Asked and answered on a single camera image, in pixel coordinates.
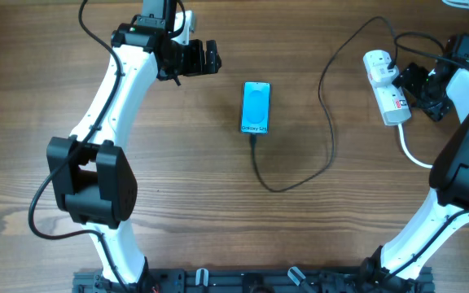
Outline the blue screen Galaxy smartphone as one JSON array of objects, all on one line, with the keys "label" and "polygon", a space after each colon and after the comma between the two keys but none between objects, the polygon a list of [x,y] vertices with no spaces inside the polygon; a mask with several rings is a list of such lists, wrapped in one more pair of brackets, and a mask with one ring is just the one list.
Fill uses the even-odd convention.
[{"label": "blue screen Galaxy smartphone", "polygon": [[240,131],[267,134],[270,119],[270,83],[245,82],[241,108]]}]

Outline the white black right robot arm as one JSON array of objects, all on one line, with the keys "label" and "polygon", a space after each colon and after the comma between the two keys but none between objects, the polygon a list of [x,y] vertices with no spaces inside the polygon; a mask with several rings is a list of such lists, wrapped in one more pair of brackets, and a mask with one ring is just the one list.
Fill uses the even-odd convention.
[{"label": "white black right robot arm", "polygon": [[362,262],[356,284],[369,291],[418,292],[431,256],[469,223],[469,34],[452,36],[440,47],[436,66],[416,63],[399,70],[384,50],[363,57],[366,74],[387,126],[400,129],[411,108],[440,121],[450,110],[460,126],[428,165],[429,192],[405,228]]}]

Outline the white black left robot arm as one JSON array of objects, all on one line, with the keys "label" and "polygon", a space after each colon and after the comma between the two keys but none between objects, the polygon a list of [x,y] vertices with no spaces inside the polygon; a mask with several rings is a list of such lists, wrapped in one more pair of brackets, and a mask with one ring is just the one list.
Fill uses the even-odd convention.
[{"label": "white black left robot arm", "polygon": [[134,239],[130,216],[138,184],[125,155],[133,122],[155,81],[215,74],[214,40],[191,38],[195,14],[180,1],[145,1],[105,44],[110,62],[81,121],[66,138],[53,137],[46,157],[58,209],[81,224],[103,270],[93,286],[109,292],[156,288]]}]

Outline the white charger plug adapter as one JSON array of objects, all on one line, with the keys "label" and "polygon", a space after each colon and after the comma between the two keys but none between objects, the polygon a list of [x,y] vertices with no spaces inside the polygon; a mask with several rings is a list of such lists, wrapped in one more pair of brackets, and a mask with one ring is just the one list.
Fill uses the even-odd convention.
[{"label": "white charger plug adapter", "polygon": [[390,85],[399,75],[397,66],[389,68],[387,64],[374,66],[370,69],[368,77],[373,87]]}]

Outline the white power strip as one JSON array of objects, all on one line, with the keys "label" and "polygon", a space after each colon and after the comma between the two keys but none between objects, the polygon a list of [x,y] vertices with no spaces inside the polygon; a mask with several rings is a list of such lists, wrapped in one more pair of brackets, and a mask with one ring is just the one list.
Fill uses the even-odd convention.
[{"label": "white power strip", "polygon": [[[374,66],[383,64],[387,64],[389,68],[396,66],[391,66],[392,58],[390,54],[384,50],[371,50],[365,53],[363,63],[366,68],[367,77],[370,69]],[[399,86],[395,86],[392,82],[390,85],[383,87],[373,87],[371,85],[371,88],[385,125],[396,126],[411,118],[408,102]]]}]

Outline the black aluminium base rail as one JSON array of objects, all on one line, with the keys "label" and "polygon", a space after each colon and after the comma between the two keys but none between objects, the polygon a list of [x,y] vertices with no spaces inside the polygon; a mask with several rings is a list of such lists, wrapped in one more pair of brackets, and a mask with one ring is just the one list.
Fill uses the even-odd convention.
[{"label": "black aluminium base rail", "polygon": [[251,293],[251,292],[419,292],[434,293],[432,270],[424,268],[415,280],[398,277],[382,284],[361,280],[358,267],[289,270],[151,269],[130,292]]}]

